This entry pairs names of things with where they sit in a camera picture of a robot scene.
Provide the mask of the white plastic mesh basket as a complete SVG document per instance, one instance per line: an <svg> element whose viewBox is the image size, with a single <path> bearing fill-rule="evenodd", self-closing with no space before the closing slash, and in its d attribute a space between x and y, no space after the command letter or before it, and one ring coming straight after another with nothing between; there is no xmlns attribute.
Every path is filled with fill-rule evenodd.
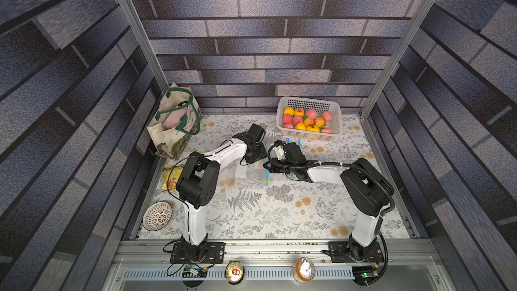
<svg viewBox="0 0 517 291"><path fill-rule="evenodd" d="M277 108L277 129L285 137L332 141L343 134L336 102L285 96Z"/></svg>

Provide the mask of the clear zip-top bag blue zipper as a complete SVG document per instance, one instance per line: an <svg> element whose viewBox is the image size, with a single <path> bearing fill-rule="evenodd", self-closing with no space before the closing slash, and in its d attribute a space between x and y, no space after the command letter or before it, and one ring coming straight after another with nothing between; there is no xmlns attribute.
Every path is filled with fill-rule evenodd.
<svg viewBox="0 0 517 291"><path fill-rule="evenodd" d="M267 158L253 164L235 160L222 171L222 175L228 187L238 189L261 190L266 187L288 183L289 179L284 174L271 174L263 165Z"/></svg>

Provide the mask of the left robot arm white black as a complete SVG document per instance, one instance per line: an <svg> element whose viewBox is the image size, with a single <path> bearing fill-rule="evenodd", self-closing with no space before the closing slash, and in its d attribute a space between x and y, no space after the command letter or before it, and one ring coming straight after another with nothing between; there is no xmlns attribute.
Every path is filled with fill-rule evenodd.
<svg viewBox="0 0 517 291"><path fill-rule="evenodd" d="M185 231L180 239L185 248L204 252L207 243L205 206L215 194L220 171L236 160L247 166L265 159L265 136L266 131L261 126L252 124L248 131L234 135L220 147L204 154L193 152L186 159L176 184L185 210Z"/></svg>

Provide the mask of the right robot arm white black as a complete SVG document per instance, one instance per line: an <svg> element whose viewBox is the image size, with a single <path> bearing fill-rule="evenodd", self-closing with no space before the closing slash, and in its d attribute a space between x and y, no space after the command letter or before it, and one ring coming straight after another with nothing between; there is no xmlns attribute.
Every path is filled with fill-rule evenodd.
<svg viewBox="0 0 517 291"><path fill-rule="evenodd" d="M293 174L299 181L343 185L357 208L355 226L348 238L356 260L373 252L386 214L394 210L393 186L364 158L355 162L308 160L299 145L276 141L267 151L265 168L271 173Z"/></svg>

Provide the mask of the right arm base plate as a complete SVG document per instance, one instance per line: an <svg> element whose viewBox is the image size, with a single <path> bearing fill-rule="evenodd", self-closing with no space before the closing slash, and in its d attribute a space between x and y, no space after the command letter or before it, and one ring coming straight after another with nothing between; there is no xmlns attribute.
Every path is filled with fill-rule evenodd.
<svg viewBox="0 0 517 291"><path fill-rule="evenodd" d="M382 248L377 240L370 246L363 247L353 241L351 245L347 241L328 242L328 254L333 263L367 263L379 264L385 261Z"/></svg>

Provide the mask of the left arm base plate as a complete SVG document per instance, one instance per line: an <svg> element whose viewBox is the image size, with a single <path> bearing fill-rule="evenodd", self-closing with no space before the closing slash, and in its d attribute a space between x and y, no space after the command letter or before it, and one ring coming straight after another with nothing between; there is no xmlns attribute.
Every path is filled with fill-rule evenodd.
<svg viewBox="0 0 517 291"><path fill-rule="evenodd" d="M171 264L222 264L226 244L224 242L205 242L192 246L187 242L176 242L171 250Z"/></svg>

